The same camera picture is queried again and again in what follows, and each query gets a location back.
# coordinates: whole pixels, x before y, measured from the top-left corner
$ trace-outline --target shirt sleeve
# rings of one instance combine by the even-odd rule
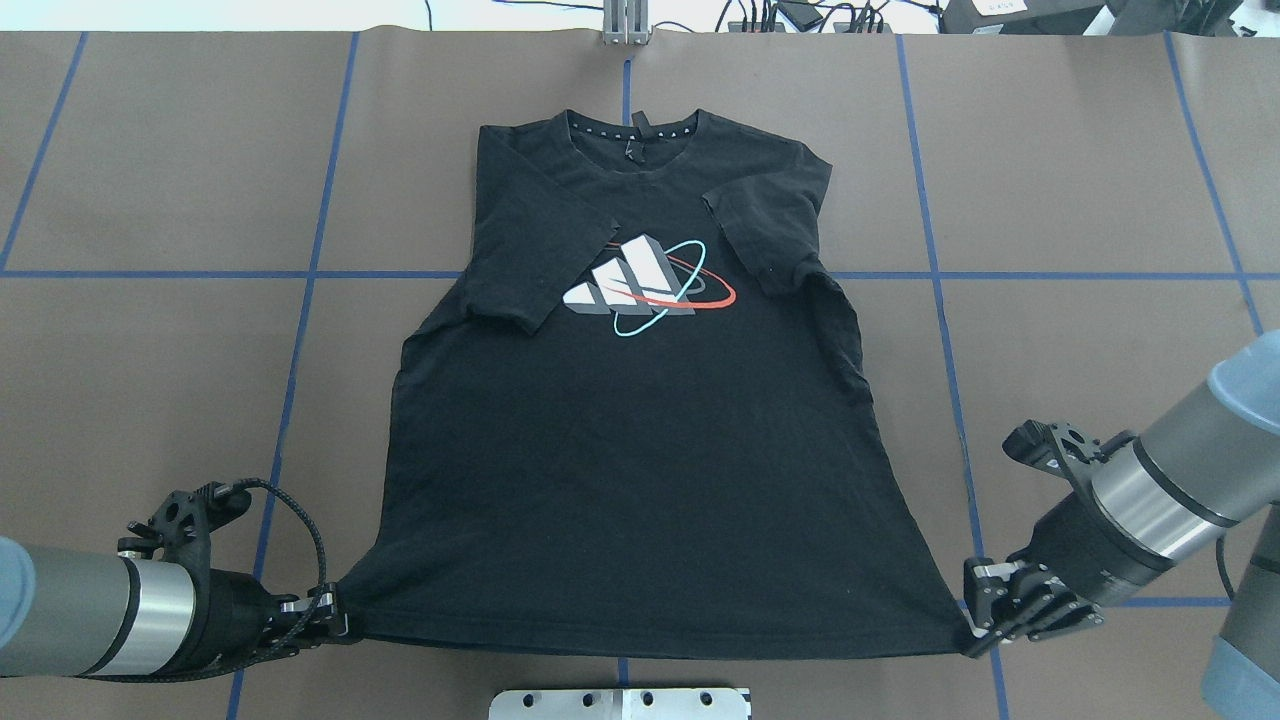
[[[457,300],[465,316],[506,318],[534,334],[618,223],[517,152],[511,132],[480,128],[475,247]]]
[[[785,169],[748,176],[703,195],[742,265],[768,295],[796,292],[818,260],[818,213],[831,165],[797,143]]]

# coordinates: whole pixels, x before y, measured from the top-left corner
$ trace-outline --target white bracket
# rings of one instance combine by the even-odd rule
[[[604,0],[605,45],[649,45],[649,0]]]
[[[750,720],[745,688],[507,691],[489,720]]]

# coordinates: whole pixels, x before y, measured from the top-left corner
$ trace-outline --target graphic print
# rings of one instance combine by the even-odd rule
[[[617,247],[621,258],[612,258],[591,268],[591,279],[570,288],[564,305],[584,315],[613,314],[613,332],[618,337],[635,337],[668,315],[692,315],[698,310],[722,310],[737,301],[737,291],[724,278],[703,268],[707,246],[700,240],[686,240],[666,250],[654,238],[641,234]],[[698,260],[689,263],[675,255],[685,247],[698,249]],[[677,272],[685,275],[684,282]],[[723,287],[721,300],[692,301],[687,297],[707,292],[707,279]],[[622,329],[623,315],[648,316],[632,329]]]

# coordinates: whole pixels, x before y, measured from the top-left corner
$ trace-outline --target shirt neckline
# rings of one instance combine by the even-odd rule
[[[676,120],[673,123],[664,123],[660,126],[653,126],[655,133],[659,135],[659,140],[663,137],[687,137],[684,150],[680,151],[675,158],[663,163],[662,165],[653,169],[644,169],[643,167],[635,170],[614,170],[598,164],[595,160],[590,159],[582,150],[573,142],[573,133],[582,132],[590,135],[599,135],[614,140],[617,142],[640,142],[640,136],[636,128],[631,126],[616,126],[612,123],[605,123],[595,118],[590,118],[575,110],[564,110],[553,118],[553,127],[556,129],[556,137],[561,143],[562,150],[566,155],[577,165],[586,168],[591,173],[598,176],[612,178],[612,179],[650,179],[664,176],[672,168],[680,167],[686,163],[689,156],[694,154],[695,149],[700,143],[701,136],[707,133],[709,124],[710,113],[699,108],[694,110],[687,118],[682,120]]]

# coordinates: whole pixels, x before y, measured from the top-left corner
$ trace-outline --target black t-shirt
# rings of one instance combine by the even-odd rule
[[[634,657],[955,650],[858,319],[831,167],[699,110],[484,127],[470,265],[406,342],[367,637]]]

